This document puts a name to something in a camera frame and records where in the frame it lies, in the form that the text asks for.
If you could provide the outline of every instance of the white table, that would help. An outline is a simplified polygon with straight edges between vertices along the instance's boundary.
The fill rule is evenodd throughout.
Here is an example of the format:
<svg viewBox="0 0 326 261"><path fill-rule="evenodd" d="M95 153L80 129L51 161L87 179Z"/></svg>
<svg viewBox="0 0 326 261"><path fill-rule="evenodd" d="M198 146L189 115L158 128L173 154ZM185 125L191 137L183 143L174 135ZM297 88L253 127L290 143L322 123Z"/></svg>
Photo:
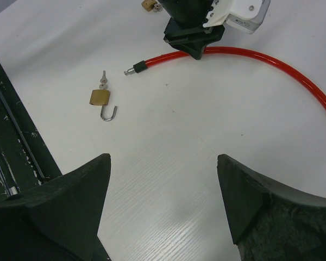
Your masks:
<svg viewBox="0 0 326 261"><path fill-rule="evenodd" d="M173 51L167 21L140 0L18 0L0 14L0 62L63 173L111 154L99 237L113 261L240 260L217 156L326 197L326 112L247 58L184 58L124 76ZM255 34L228 27L215 45L279 58L326 93L326 1L272 1ZM111 122L88 104L103 70L107 112L118 106Z"/></svg>

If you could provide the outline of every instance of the open padlock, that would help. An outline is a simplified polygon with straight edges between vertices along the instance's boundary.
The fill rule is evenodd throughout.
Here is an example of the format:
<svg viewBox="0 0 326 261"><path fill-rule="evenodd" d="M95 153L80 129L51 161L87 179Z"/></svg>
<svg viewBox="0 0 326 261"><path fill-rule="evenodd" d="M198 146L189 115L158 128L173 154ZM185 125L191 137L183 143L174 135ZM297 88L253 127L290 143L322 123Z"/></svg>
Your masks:
<svg viewBox="0 0 326 261"><path fill-rule="evenodd" d="M103 83L107 83L107 79L105 77L105 71L104 71L104 75L103 78L101 80L101 86L104 86L104 88L107 88L107 84L104 85ZM111 118L105 118L104 117L104 113L105 113L105 107L108 105L109 103L109 98L110 98L110 92L106 89L100 89L100 90L93 90L92 91L92 95L91 95L91 99L89 101L89 104L91 105L95 105L95 106L102 106L102 110L100 112L100 117L102 118L103 121L112 121L117 113L117 106L114 107L114 112L112 113Z"/></svg>

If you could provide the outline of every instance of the white robot part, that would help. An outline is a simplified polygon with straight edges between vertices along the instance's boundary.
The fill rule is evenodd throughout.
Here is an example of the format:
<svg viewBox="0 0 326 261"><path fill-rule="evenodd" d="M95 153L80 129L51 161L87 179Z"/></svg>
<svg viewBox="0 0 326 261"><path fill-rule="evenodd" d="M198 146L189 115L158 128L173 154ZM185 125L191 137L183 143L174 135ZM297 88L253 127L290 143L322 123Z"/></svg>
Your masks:
<svg viewBox="0 0 326 261"><path fill-rule="evenodd" d="M214 0L204 28L228 25L252 34L263 23L271 0Z"/></svg>

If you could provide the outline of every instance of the metal tip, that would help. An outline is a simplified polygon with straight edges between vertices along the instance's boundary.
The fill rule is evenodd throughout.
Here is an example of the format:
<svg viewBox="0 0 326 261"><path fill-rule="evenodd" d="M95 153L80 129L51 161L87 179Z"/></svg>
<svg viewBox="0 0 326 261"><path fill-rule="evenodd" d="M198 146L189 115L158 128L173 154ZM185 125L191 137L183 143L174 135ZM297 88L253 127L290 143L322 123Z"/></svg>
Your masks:
<svg viewBox="0 0 326 261"><path fill-rule="evenodd" d="M135 73L135 70L133 67L124 71L124 75L130 75L130 74L134 74L134 73Z"/></svg>

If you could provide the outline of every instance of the red hose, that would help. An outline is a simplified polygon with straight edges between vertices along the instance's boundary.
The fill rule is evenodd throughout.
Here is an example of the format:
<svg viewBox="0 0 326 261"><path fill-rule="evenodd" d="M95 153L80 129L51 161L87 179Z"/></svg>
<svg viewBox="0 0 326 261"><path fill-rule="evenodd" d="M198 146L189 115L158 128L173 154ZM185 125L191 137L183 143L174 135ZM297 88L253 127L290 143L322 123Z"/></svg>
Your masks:
<svg viewBox="0 0 326 261"><path fill-rule="evenodd" d="M212 54L212 53L235 54L235 55L250 57L250 58L253 58L256 60L263 61L270 65L273 65L274 67L286 72L291 77L293 77L294 79L299 81L304 87L306 87L314 95L314 97L319 101L319 103L326 110L326 95L310 79L305 77L303 74L301 74L296 69L292 68L290 65L288 65L276 58L270 57L269 55L255 52L252 50L236 48L236 47L207 47L204 51L204 54ZM187 56L189 56L187 53L179 51L179 52L168 53L168 54L164 54L164 55L149 59L149 60L145 61L145 63L146 63L146 66L148 68L150 68L156 64L160 64L165 61L170 61L173 59L187 57Z"/></svg>

